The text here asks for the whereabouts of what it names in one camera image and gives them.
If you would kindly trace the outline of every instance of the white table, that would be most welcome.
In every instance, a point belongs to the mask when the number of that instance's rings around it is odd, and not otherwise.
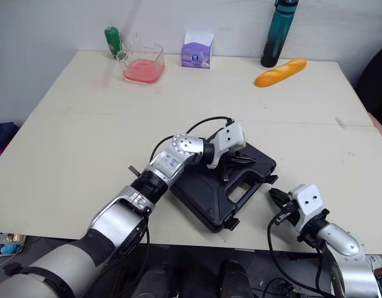
[[[126,82],[106,53],[78,52],[0,158],[0,231],[80,238],[92,216],[142,170],[154,145],[214,115],[239,121],[249,143],[276,160],[274,187],[316,183],[328,219],[382,254],[382,138],[335,62],[268,88],[257,59],[213,57],[210,70],[165,55],[161,79]],[[206,137],[223,125],[194,133]],[[150,219],[152,243],[267,249],[278,209],[266,185],[238,213],[233,232],[213,234],[168,193]],[[276,250],[309,251],[293,228],[275,228]]]

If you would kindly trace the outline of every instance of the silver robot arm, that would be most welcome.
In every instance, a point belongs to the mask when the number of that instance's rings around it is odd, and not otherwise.
[[[280,222],[289,220],[295,227],[298,241],[319,249],[330,262],[334,293],[339,298],[380,298],[380,290],[366,261],[365,245],[350,232],[326,221],[321,194],[315,184],[300,185],[286,193],[271,189],[270,196],[282,210],[290,210]]]
[[[140,242],[155,204],[186,165],[204,163],[215,168],[222,154],[245,145],[237,123],[218,131],[210,142],[175,135],[168,148],[92,219],[82,239],[56,248],[3,281],[0,297],[83,297],[107,266]]]

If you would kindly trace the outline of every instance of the white wall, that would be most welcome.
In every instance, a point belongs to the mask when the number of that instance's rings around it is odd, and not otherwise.
[[[216,33],[214,55],[261,56],[274,0],[0,0],[0,122],[22,122],[76,50],[103,30],[179,53],[185,29]],[[382,47],[382,0],[300,0],[282,58],[335,60],[355,83]]]

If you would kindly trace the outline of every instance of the purple tissue box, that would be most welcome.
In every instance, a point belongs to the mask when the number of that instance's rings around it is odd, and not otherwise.
[[[181,49],[181,63],[186,67],[210,68],[214,34],[187,32]]]

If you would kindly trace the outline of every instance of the bread loaf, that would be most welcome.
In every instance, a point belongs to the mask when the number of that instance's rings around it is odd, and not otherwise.
[[[261,74],[254,82],[257,87],[267,87],[275,84],[282,79],[286,79],[295,73],[303,70],[307,65],[307,60],[304,58],[297,58],[287,62],[284,65],[274,68]]]

